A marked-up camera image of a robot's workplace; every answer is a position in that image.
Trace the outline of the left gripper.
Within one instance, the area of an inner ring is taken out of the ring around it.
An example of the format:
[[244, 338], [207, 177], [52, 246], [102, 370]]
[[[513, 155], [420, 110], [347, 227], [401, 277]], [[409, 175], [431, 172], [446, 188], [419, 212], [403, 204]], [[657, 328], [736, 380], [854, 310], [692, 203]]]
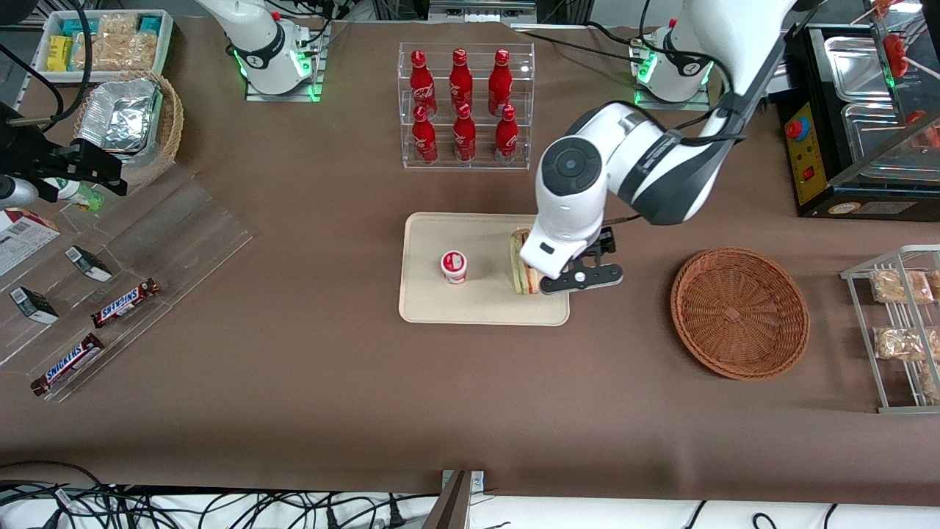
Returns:
[[605, 264], [605, 254], [615, 252], [613, 228], [601, 228], [597, 240], [573, 260], [560, 277], [540, 279], [540, 292], [544, 295], [558, 295], [564, 292], [576, 292], [613, 286], [623, 281], [624, 271], [614, 262]]

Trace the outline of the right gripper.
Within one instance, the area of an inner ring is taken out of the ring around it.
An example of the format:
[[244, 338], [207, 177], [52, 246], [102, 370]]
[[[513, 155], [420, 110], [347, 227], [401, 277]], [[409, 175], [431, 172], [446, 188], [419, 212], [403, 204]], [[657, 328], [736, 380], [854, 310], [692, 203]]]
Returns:
[[1, 204], [30, 205], [38, 200], [59, 201], [59, 188], [50, 178], [80, 181], [88, 187], [103, 187], [114, 195], [128, 195], [121, 177], [121, 161], [90, 141], [71, 141], [60, 146], [43, 132], [29, 126], [13, 126], [20, 118], [10, 105], [1, 104]]

